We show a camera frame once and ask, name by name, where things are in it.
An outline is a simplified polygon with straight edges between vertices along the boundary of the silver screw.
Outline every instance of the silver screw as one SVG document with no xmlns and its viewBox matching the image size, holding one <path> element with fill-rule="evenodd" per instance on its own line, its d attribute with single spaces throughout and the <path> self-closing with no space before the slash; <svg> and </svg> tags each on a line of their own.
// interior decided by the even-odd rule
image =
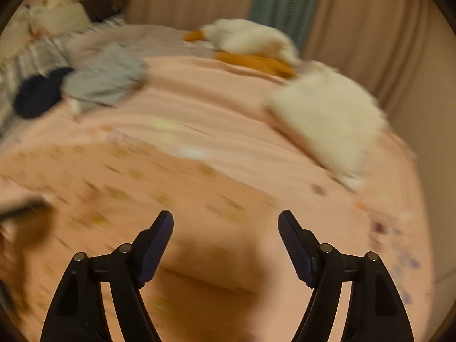
<svg viewBox="0 0 456 342">
<path fill-rule="evenodd" d="M 78 252 L 73 257 L 73 260 L 75 260 L 76 262 L 82 261 L 83 259 L 85 259 L 85 253 L 84 252 Z"/>
<path fill-rule="evenodd" d="M 127 253 L 131 251 L 131 244 L 125 243 L 119 247 L 119 251 L 122 253 Z"/>
<path fill-rule="evenodd" d="M 328 243 L 323 243 L 322 245 L 320 245 L 320 249 L 323 252 L 330 253 L 332 251 L 332 245 Z"/>
<path fill-rule="evenodd" d="M 369 252 L 368 259 L 370 259 L 372 261 L 377 261 L 379 259 L 379 256 L 375 252 Z"/>
</svg>

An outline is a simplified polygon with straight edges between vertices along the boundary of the folded gray clothing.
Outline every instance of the folded gray clothing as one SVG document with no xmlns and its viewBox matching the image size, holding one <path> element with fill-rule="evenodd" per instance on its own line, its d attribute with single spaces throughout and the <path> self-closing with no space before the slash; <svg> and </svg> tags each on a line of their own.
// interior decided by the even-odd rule
<svg viewBox="0 0 456 342">
<path fill-rule="evenodd" d="M 63 91 L 78 112 L 101 104 L 113 106 L 145 78 L 147 68 L 145 61 L 112 44 L 86 69 L 69 75 Z"/>
</svg>

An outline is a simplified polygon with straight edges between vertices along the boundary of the striped blanket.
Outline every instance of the striped blanket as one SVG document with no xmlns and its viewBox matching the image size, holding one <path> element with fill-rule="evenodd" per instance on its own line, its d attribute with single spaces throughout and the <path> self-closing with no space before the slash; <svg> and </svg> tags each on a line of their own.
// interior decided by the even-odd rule
<svg viewBox="0 0 456 342">
<path fill-rule="evenodd" d="M 37 74 L 46 75 L 56 68 L 70 66 L 66 44 L 74 37 L 100 32 L 125 24 L 120 15 L 94 23 L 81 31 L 52 38 L 42 38 L 29 44 L 19 55 L 0 68 L 0 138 L 17 121 L 13 110 L 14 98 L 21 84 Z"/>
</svg>

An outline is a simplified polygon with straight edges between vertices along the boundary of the teal curtain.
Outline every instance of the teal curtain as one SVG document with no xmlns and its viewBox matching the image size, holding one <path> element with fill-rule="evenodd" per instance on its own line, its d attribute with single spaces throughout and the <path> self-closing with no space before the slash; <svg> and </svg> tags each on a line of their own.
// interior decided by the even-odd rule
<svg viewBox="0 0 456 342">
<path fill-rule="evenodd" d="M 318 0 L 253 0 L 249 20 L 281 30 L 301 50 L 317 4 Z"/>
</svg>

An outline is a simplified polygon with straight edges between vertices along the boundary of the dark blue cloth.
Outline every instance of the dark blue cloth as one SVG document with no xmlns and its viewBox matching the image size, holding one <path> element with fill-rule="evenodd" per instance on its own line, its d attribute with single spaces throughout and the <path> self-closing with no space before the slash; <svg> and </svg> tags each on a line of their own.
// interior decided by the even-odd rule
<svg viewBox="0 0 456 342">
<path fill-rule="evenodd" d="M 39 117 L 61 99 L 60 85 L 73 68 L 64 67 L 52 71 L 48 77 L 36 75 L 22 83 L 14 99 L 14 111 L 25 119 Z"/>
</svg>

